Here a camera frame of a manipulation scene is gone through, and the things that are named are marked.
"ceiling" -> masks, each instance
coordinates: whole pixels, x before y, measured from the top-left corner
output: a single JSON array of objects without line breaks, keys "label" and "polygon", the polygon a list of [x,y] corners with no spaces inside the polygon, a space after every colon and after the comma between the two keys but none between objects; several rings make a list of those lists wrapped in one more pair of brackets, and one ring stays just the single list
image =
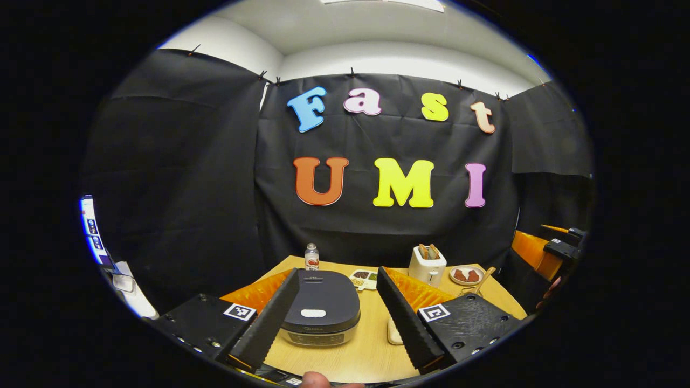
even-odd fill
[{"label": "ceiling", "polygon": [[465,52],[535,85],[549,76],[495,27],[448,1],[445,12],[382,0],[243,0],[211,14],[235,22],[284,55],[358,41],[420,43]]}]

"bottle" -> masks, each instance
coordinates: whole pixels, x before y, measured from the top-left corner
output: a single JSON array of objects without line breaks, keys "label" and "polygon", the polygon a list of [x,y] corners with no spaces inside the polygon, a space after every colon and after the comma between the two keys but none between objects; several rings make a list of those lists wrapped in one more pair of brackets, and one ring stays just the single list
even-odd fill
[{"label": "bottle", "polygon": [[316,244],[310,242],[304,251],[304,268],[307,271],[317,271],[319,269],[319,250]]}]

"orange letter u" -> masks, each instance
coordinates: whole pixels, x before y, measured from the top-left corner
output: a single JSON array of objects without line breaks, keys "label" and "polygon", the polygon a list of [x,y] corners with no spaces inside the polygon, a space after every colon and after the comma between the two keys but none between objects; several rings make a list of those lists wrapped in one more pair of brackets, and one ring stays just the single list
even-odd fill
[{"label": "orange letter u", "polygon": [[344,157],[329,157],[326,165],[331,168],[331,187],[325,193],[314,190],[314,170],[319,165],[315,157],[298,157],[293,164],[297,167],[297,196],[305,203],[316,206],[334,204],[343,193],[343,176],[345,166],[350,161]]}]

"blue letter f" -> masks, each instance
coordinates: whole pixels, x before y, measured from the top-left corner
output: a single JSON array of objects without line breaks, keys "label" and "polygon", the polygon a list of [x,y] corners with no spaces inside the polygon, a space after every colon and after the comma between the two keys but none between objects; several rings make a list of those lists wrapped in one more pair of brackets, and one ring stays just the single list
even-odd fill
[{"label": "blue letter f", "polygon": [[325,95],[326,89],[322,88],[321,86],[317,86],[316,88],[300,94],[288,101],[288,106],[291,106],[295,110],[295,113],[297,113],[297,118],[299,119],[299,131],[301,133],[304,133],[324,122],[324,118],[317,116],[314,113],[314,110],[319,113],[324,112],[324,102],[316,96]]}]

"pink letter i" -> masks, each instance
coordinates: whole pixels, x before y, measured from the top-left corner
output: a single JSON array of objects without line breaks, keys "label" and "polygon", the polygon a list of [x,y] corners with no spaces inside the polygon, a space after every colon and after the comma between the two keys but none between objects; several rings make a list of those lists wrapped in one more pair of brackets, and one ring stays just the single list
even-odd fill
[{"label": "pink letter i", "polygon": [[469,208],[480,208],[486,203],[482,197],[486,166],[479,163],[468,163],[465,164],[465,169],[470,173],[470,193],[467,200],[465,200],[465,206]]}]

